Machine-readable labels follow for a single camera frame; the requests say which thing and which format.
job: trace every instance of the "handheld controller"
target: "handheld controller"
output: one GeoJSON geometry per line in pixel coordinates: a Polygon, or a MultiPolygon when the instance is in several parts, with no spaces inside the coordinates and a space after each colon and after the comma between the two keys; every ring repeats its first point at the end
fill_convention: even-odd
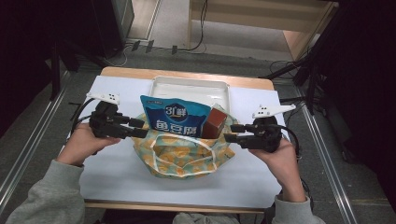
{"type": "Polygon", "coordinates": [[[92,94],[88,97],[100,100],[90,117],[90,127],[96,137],[116,137],[125,139],[127,136],[145,138],[149,130],[142,129],[144,121],[130,119],[118,112],[120,97],[115,94],[92,94]]]}
{"type": "Polygon", "coordinates": [[[275,115],[295,109],[295,105],[262,106],[253,114],[253,124],[231,125],[233,133],[225,133],[225,140],[229,143],[236,143],[241,148],[264,149],[267,152],[274,152],[279,147],[282,138],[281,129],[283,126],[277,124],[275,115]],[[249,132],[253,135],[237,135],[234,133],[249,132]]]}

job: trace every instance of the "white tabletop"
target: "white tabletop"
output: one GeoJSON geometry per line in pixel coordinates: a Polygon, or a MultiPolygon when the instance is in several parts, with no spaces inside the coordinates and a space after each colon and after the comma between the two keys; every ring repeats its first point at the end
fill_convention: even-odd
{"type": "MultiPolygon", "coordinates": [[[[144,113],[139,97],[149,95],[151,85],[151,79],[97,77],[91,92],[119,93],[119,112],[134,118],[144,113]]],[[[252,113],[259,105],[279,105],[276,91],[236,87],[230,87],[230,102],[231,115],[243,124],[252,123],[252,113]]],[[[91,114],[97,103],[91,102],[81,116],[91,114]]],[[[276,118],[284,125],[282,115],[276,118]]],[[[150,174],[135,154],[133,141],[126,138],[85,161],[81,194],[104,207],[114,202],[258,210],[271,206],[280,186],[267,166],[237,144],[231,144],[231,149],[235,156],[214,174],[190,180],[163,179],[150,174]]]]}

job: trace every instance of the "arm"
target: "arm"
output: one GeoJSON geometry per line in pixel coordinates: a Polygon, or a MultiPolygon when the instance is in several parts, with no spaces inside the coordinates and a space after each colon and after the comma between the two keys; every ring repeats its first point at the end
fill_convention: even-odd
{"type": "Polygon", "coordinates": [[[95,138],[88,124],[80,124],[27,200],[8,218],[10,223],[83,223],[84,199],[79,193],[83,162],[94,152],[120,139],[95,138]]]}
{"type": "Polygon", "coordinates": [[[297,165],[294,146],[282,138],[279,148],[268,153],[264,150],[250,149],[253,155],[264,161],[277,182],[282,187],[282,194],[277,195],[276,216],[273,224],[283,223],[324,223],[312,215],[309,199],[305,196],[297,165]]]}

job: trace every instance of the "floral patterned bag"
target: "floral patterned bag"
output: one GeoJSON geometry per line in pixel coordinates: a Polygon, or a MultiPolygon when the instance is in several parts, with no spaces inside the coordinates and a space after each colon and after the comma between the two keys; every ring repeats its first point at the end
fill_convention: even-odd
{"type": "MultiPolygon", "coordinates": [[[[146,114],[137,118],[146,122],[143,128],[149,127],[146,114]]],[[[150,129],[146,138],[132,138],[134,151],[157,177],[190,179],[209,175],[235,155],[223,134],[230,133],[230,126],[236,123],[236,119],[228,115],[217,139],[194,138],[150,129]]]]}

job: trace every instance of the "wooden table edge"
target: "wooden table edge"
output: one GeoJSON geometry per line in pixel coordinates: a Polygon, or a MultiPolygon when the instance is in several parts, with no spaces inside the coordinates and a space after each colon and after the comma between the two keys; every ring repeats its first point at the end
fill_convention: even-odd
{"type": "Polygon", "coordinates": [[[170,204],[170,203],[130,203],[130,202],[111,202],[111,201],[87,200],[87,199],[85,200],[85,206],[90,208],[149,210],[149,211],[163,211],[163,212],[234,213],[234,214],[264,213],[264,209],[260,209],[260,208],[206,206],[206,205],[189,205],[189,204],[170,204]]]}
{"type": "Polygon", "coordinates": [[[154,79],[158,76],[165,77],[183,77],[201,80],[216,80],[224,81],[232,87],[259,89],[259,90],[274,90],[274,84],[269,79],[257,77],[236,77],[229,75],[219,74],[206,74],[206,73],[193,73],[193,72],[180,72],[180,71],[165,71],[155,69],[142,69],[142,68],[124,68],[124,67],[105,67],[101,76],[105,77],[132,77],[141,79],[154,79]]]}

